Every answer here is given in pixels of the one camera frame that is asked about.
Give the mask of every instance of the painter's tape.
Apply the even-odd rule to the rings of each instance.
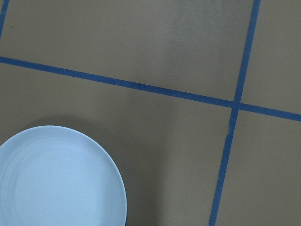
[[[285,112],[285,111],[275,110],[266,107],[248,105],[248,104],[240,104],[239,108],[241,110],[248,111],[248,112],[266,114],[266,115],[275,116],[283,119],[290,119],[294,121],[301,121],[301,114]]]
[[[233,141],[233,136],[234,136],[234,131],[235,131],[235,125],[236,125],[236,121],[237,121],[237,117],[238,117],[241,96],[242,96],[242,92],[244,89],[246,72],[247,72],[248,63],[249,63],[249,59],[250,59],[251,48],[252,48],[252,43],[253,43],[253,38],[254,38],[254,33],[255,33],[255,28],[256,28],[256,22],[257,22],[257,17],[258,17],[259,5],[260,5],[260,0],[254,0],[249,28],[248,28],[248,33],[247,33],[247,37],[246,37],[243,58],[242,58],[241,66],[240,66],[240,70],[239,70],[238,82],[237,82],[235,95],[234,95],[232,111],[231,111],[230,120],[229,120],[229,133],[225,140],[225,145],[224,145],[224,149],[223,149],[223,153],[222,153],[222,161],[220,164],[220,169],[219,169],[215,193],[214,193],[214,199],[212,202],[212,208],[211,208],[211,213],[210,213],[210,218],[209,218],[209,226],[215,226],[218,209],[219,209],[220,202],[221,202],[222,189],[223,189],[226,171],[227,171],[227,167],[228,167],[229,156],[230,156],[230,151],[231,151],[231,146],[232,146],[232,141]]]
[[[8,2],[9,0],[4,0],[1,8],[1,14],[0,14],[0,38],[2,35],[3,25],[5,21],[6,12],[8,10]]]
[[[131,88],[131,89],[138,89],[138,90],[147,91],[147,92],[151,92],[151,93],[158,93],[158,94],[162,94],[162,95],[166,95],[166,96],[178,97],[178,98],[182,98],[182,99],[193,100],[193,101],[198,101],[198,102],[202,102],[202,103],[208,103],[208,104],[213,104],[213,105],[218,105],[218,106],[223,106],[223,107],[232,107],[232,105],[233,105],[233,102],[229,101],[229,100],[223,100],[223,99],[218,99],[218,98],[214,98],[214,97],[207,97],[207,96],[203,96],[203,95],[187,93],[187,92],[177,91],[177,90],[173,90],[173,89],[166,89],[166,88],[162,88],[162,87],[151,86],[151,85],[147,85],[147,84],[126,81],[126,80],[121,80],[121,79],[115,79],[115,78],[105,77],[105,76],[96,75],[96,74],[77,72],[77,71],[73,71],[73,70],[69,70],[69,69],[53,67],[53,66],[48,66],[48,65],[41,65],[41,64],[37,64],[37,63],[31,63],[31,62],[26,62],[23,60],[16,60],[16,59],[11,59],[11,58],[2,57],[2,56],[0,56],[0,63],[36,69],[36,70],[50,72],[50,73],[57,73],[57,74],[71,76],[71,77],[87,79],[87,80],[91,80],[91,81],[97,81],[97,82],[102,82],[102,83],[106,83],[106,84],[111,84],[111,85],[115,85],[115,86]]]

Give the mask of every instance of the blue tape line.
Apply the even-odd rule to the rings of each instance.
[[[248,63],[249,63],[249,59],[250,59],[251,48],[252,48],[252,43],[253,43],[253,38],[254,38],[254,33],[255,33],[255,28],[256,28],[256,22],[257,22],[257,17],[258,17],[259,5],[260,5],[260,0],[254,0],[249,28],[248,28],[248,33],[247,33],[247,37],[246,37],[245,49],[244,49],[244,53],[243,53],[243,58],[242,58],[239,76],[238,76],[238,82],[237,82],[235,95],[234,95],[233,107],[232,107],[230,120],[229,120],[229,132],[226,137],[225,144],[224,144],[224,149],[223,149],[223,153],[222,153],[222,161],[220,164],[220,170],[218,173],[218,179],[217,179],[217,183],[216,183],[214,199],[213,199],[210,218],[209,218],[209,226],[215,226],[218,209],[219,209],[219,205],[221,202],[222,189],[223,189],[224,180],[225,180],[225,176],[226,176],[226,171],[227,171],[235,126],[236,126],[236,121],[237,121],[237,117],[238,117],[241,96],[242,96],[243,89],[244,89],[246,72],[247,72]]]
[[[9,2],[9,0],[4,0],[3,4],[2,4],[2,9],[1,9],[1,14],[0,14],[0,38],[2,35],[6,12],[8,10],[8,2]]]
[[[132,82],[132,81],[125,81],[125,80],[105,77],[105,76],[101,76],[101,75],[77,72],[77,71],[73,71],[73,70],[69,70],[69,69],[63,69],[63,68],[53,67],[53,66],[48,66],[48,65],[41,65],[41,64],[37,64],[37,63],[31,63],[31,62],[11,59],[11,58],[2,57],[2,56],[0,56],[0,63],[16,65],[16,66],[20,66],[20,67],[26,67],[26,68],[36,69],[36,70],[50,72],[50,73],[57,73],[57,74],[71,76],[71,77],[87,79],[87,80],[102,82],[102,83],[111,84],[111,85],[115,85],[115,86],[121,86],[121,87],[126,87],[126,88],[131,88],[131,89],[147,91],[147,92],[151,92],[151,93],[158,93],[158,94],[162,94],[162,95],[166,95],[166,96],[178,97],[178,98],[182,98],[182,99],[193,100],[193,101],[198,101],[198,102],[202,102],[202,103],[208,103],[208,104],[213,104],[213,105],[218,105],[218,106],[223,106],[223,107],[232,107],[232,105],[233,105],[233,102],[229,101],[229,100],[223,100],[223,99],[218,99],[218,98],[214,98],[214,97],[207,97],[207,96],[203,96],[203,95],[192,94],[192,93],[177,91],[177,90],[173,90],[173,89],[166,89],[166,88],[162,88],[162,87],[156,87],[156,86],[141,84],[141,83]]]
[[[301,121],[301,114],[284,112],[284,111],[275,110],[271,108],[259,107],[259,106],[248,105],[243,103],[240,104],[239,108],[243,111],[266,114],[266,115],[275,116],[283,119],[290,119],[294,121]]]

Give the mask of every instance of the grid line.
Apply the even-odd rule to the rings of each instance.
[[[247,32],[247,36],[246,36],[244,53],[243,53],[241,66],[240,66],[240,70],[239,70],[239,76],[238,76],[238,81],[237,81],[235,95],[234,95],[233,107],[232,107],[231,115],[230,115],[230,119],[229,119],[229,132],[225,139],[225,145],[224,145],[224,149],[222,152],[222,160],[221,160],[220,169],[218,172],[218,178],[217,178],[217,182],[216,182],[216,188],[215,188],[214,198],[213,198],[213,202],[212,202],[211,213],[210,213],[210,217],[209,217],[209,226],[215,226],[217,214],[218,214],[218,210],[219,210],[219,206],[220,206],[220,202],[221,202],[222,189],[223,189],[226,171],[227,171],[227,167],[228,167],[228,162],[229,162],[229,157],[230,157],[230,152],[231,152],[233,136],[234,136],[234,132],[235,132],[235,126],[236,126],[236,122],[237,122],[241,97],[242,97],[244,84],[245,84],[245,80],[246,80],[246,72],[248,69],[248,64],[249,64],[249,59],[250,59],[250,54],[251,54],[251,49],[252,49],[252,43],[253,43],[256,22],[257,22],[257,17],[258,17],[258,12],[259,12],[259,5],[260,5],[260,0],[253,1],[253,7],[252,7],[252,12],[251,12],[251,18],[250,18],[250,23],[249,23],[249,27],[248,27],[248,32]]]
[[[2,9],[1,9],[0,38],[2,35],[2,30],[3,30],[3,26],[4,26],[4,22],[5,22],[5,16],[6,16],[6,12],[8,9],[8,3],[9,3],[9,0],[4,0]],[[15,66],[20,66],[20,67],[24,67],[24,68],[45,71],[45,72],[49,72],[49,73],[56,73],[56,74],[86,79],[86,80],[90,80],[90,81],[97,81],[97,82],[116,85],[116,86],[120,86],[120,87],[137,89],[137,90],[162,94],[165,96],[172,96],[172,97],[177,97],[177,98],[182,98],[182,99],[187,99],[187,100],[198,101],[201,103],[207,103],[207,104],[213,104],[213,105],[231,108],[231,115],[230,115],[230,120],[229,120],[229,133],[226,137],[225,144],[224,144],[222,161],[221,161],[221,165],[220,165],[220,169],[219,169],[219,176],[218,176],[218,180],[217,180],[217,185],[216,185],[216,189],[215,189],[215,193],[214,193],[214,200],[213,200],[210,219],[209,219],[209,226],[215,226],[239,110],[253,112],[253,113],[259,113],[259,114],[264,114],[264,115],[269,115],[269,116],[274,116],[274,117],[279,117],[279,118],[284,118],[284,119],[289,119],[289,120],[294,120],[294,121],[301,121],[301,114],[241,103],[241,97],[242,97],[243,87],[244,87],[245,78],[246,78],[248,61],[249,61],[250,53],[251,53],[251,47],[252,47],[253,36],[254,36],[254,32],[255,32],[255,27],[256,27],[259,5],[260,5],[260,0],[253,1],[253,7],[252,7],[252,12],[251,12],[249,28],[248,28],[248,34],[246,37],[246,44],[245,44],[245,49],[244,49],[241,67],[240,67],[240,71],[239,71],[239,77],[238,77],[236,92],[235,92],[235,96],[234,96],[234,101],[229,101],[229,100],[224,100],[224,99],[219,99],[219,98],[214,98],[214,97],[208,97],[208,96],[178,91],[178,90],[174,90],[174,89],[166,89],[166,88],[162,88],[162,87],[157,87],[157,86],[152,86],[152,85],[147,85],[147,84],[142,84],[142,83],[137,83],[137,82],[132,82],[132,81],[120,80],[120,79],[105,77],[105,76],[96,75],[96,74],[78,72],[78,71],[74,71],[74,70],[69,70],[69,69],[64,69],[64,68],[59,68],[59,67],[54,67],[54,66],[49,66],[49,65],[31,63],[31,62],[26,62],[26,61],[12,59],[12,58],[3,57],[3,56],[0,56],[0,63],[4,63],[4,64],[8,64],[8,65],[15,65]]]

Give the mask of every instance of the white plate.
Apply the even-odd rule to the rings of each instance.
[[[40,126],[0,147],[0,226],[124,226],[126,215],[120,173],[86,135]]]

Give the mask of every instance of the tan floor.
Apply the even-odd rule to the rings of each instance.
[[[301,113],[299,1],[261,3],[243,103]],[[0,57],[233,100],[252,1],[10,0]],[[231,108],[0,63],[0,144],[61,125],[102,145],[127,226],[208,225]],[[298,226],[300,122],[240,111],[217,226]]]

